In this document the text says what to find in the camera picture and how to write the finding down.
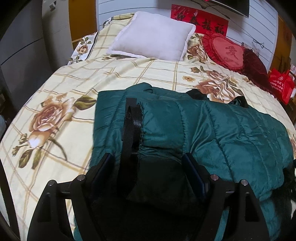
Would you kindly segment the dark green quilted down jacket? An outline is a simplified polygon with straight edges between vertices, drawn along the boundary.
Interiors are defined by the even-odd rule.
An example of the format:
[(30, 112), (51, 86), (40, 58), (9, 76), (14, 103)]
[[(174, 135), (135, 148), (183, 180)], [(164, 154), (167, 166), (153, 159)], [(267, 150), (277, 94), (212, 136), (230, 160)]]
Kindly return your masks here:
[(249, 182), (269, 240), (295, 239), (295, 213), (283, 169), (293, 162), (285, 126), (249, 106), (228, 104), (197, 89), (179, 93), (141, 83), (98, 93), (90, 168), (115, 158), (111, 185), (94, 208), (100, 226), (90, 240), (201, 240), (201, 214), (182, 167), (191, 153), (225, 181)]

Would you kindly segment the floral cream bed sheet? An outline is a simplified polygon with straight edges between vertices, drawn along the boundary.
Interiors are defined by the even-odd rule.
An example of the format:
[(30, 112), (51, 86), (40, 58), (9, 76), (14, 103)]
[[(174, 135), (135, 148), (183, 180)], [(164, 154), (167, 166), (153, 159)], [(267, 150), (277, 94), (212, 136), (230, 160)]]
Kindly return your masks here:
[(44, 185), (85, 173), (92, 153), (95, 103), (102, 90), (125, 89), (142, 82), (177, 92), (191, 87), (211, 101), (227, 103), (245, 96), (248, 104), (282, 122), (295, 144), (295, 127), (281, 104), (249, 78), (214, 63), (202, 35), (188, 42), (183, 61), (107, 55), (132, 14), (110, 18), (103, 29), (78, 44), (73, 60), (60, 67), (30, 97), (1, 141), (1, 162), (13, 198), (20, 239), (26, 240)]

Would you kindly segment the red shopping bag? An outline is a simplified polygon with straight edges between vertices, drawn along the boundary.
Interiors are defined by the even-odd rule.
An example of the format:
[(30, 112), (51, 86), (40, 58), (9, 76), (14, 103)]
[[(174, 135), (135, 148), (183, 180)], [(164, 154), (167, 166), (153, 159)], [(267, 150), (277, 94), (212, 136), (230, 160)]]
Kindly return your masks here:
[(284, 105), (287, 105), (290, 96), (295, 88), (295, 83), (289, 76), (289, 71), (280, 73), (275, 68), (272, 69), (269, 78), (269, 84), (275, 97)]

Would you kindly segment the dark red velvet cushion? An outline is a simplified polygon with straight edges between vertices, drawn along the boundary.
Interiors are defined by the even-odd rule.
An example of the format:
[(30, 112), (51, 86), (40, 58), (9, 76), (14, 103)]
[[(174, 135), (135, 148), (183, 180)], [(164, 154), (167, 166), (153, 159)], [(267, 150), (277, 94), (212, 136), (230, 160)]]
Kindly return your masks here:
[(270, 90), (267, 70), (259, 57), (250, 49), (243, 52), (243, 75), (264, 91)]

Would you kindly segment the red heart-shaped cushion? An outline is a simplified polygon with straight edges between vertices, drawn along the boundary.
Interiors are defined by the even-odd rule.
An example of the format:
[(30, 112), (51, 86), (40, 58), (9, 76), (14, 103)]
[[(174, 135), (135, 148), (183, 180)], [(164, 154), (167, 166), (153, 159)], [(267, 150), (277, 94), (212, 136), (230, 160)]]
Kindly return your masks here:
[(227, 37), (206, 32), (202, 44), (208, 57), (216, 64), (234, 72), (242, 73), (244, 48)]

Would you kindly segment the red banner with characters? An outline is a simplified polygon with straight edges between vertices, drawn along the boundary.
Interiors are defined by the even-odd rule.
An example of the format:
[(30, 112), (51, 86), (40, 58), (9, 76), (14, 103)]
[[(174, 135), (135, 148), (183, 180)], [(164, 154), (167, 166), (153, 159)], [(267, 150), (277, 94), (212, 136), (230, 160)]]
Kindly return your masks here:
[(227, 34), (228, 21), (226, 19), (200, 9), (172, 4), (171, 18), (195, 25), (195, 33), (212, 32), (223, 36)]

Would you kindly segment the grey wardrobe cabinet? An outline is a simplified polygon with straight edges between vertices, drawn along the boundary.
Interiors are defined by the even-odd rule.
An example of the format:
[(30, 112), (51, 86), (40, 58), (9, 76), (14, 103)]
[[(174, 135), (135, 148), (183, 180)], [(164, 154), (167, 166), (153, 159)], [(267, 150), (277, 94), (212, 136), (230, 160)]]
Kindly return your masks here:
[(1, 1), (1, 85), (20, 108), (73, 52), (68, 1)]

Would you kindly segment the white square pillow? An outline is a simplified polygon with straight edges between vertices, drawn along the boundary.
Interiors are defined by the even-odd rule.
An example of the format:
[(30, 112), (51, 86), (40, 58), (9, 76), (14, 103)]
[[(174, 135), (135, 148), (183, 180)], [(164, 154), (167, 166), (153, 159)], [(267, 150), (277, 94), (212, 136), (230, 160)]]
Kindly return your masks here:
[(107, 54), (182, 61), (195, 30), (191, 23), (137, 11), (115, 37)]

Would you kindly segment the black framed wall picture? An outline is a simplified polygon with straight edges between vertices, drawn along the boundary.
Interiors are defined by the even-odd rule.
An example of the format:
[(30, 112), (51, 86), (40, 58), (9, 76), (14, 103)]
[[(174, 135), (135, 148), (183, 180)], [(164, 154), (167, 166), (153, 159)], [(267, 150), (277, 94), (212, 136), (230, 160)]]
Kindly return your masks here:
[(249, 17), (249, 0), (213, 0), (209, 2), (223, 6), (224, 8), (227, 8), (230, 11), (240, 14), (246, 18)]

